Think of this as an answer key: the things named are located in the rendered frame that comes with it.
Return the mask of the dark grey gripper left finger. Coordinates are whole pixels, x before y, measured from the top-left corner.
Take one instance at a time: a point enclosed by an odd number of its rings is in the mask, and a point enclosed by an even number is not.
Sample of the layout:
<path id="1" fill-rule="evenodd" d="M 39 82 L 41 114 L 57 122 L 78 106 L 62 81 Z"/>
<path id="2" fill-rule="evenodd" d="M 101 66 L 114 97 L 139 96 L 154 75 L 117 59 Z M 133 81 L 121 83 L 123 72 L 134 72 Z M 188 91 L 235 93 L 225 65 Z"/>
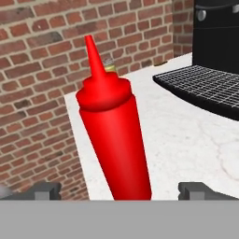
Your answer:
<path id="1" fill-rule="evenodd" d="M 24 192 L 13 193 L 11 195 L 0 198 L 0 201 L 24 200 L 24 201 L 52 201 L 60 200 L 60 191 L 62 184 L 60 182 L 40 181 Z"/>

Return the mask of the black coffee machine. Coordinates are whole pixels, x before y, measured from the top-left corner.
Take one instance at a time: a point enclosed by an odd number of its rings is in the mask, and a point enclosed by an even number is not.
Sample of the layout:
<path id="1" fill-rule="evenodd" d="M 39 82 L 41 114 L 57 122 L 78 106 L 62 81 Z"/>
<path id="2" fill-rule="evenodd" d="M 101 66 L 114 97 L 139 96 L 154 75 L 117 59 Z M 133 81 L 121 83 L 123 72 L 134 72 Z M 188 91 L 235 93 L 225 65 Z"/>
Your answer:
<path id="1" fill-rule="evenodd" d="M 239 0 L 194 0 L 192 64 L 152 79 L 192 105 L 239 121 Z"/>

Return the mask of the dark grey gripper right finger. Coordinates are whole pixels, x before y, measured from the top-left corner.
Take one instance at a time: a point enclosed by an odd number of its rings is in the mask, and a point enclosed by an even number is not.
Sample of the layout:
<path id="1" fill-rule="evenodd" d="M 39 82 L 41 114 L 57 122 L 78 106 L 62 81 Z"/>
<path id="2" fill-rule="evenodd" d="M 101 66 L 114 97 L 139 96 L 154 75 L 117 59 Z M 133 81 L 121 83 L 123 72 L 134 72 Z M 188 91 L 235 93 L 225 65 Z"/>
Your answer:
<path id="1" fill-rule="evenodd" d="M 235 200 L 235 197 L 210 189 L 203 182 L 179 182 L 178 191 L 179 191 L 178 200 L 190 200 L 190 201 Z"/>

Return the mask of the red squeeze condiment bottle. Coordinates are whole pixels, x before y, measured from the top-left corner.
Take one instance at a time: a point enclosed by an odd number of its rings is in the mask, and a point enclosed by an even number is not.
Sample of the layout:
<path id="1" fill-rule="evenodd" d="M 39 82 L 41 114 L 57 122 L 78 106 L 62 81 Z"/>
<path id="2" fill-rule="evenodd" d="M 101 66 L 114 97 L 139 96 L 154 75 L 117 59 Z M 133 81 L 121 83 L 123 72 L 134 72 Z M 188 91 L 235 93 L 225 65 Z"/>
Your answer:
<path id="1" fill-rule="evenodd" d="M 105 70 L 90 35 L 85 43 L 91 75 L 76 98 L 107 185 L 116 200 L 149 200 L 148 165 L 131 83 Z"/>

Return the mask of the yellow shaker with silver cap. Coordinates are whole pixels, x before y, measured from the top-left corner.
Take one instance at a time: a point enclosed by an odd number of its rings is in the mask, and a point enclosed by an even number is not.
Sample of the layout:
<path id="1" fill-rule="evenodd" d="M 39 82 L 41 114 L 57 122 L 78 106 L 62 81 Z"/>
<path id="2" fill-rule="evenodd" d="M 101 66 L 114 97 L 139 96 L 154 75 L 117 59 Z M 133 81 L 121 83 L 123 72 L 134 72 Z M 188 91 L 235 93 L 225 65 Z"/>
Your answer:
<path id="1" fill-rule="evenodd" d="M 104 60 L 104 68 L 106 72 L 117 72 L 116 66 L 114 64 L 114 61 L 111 58 Z"/>

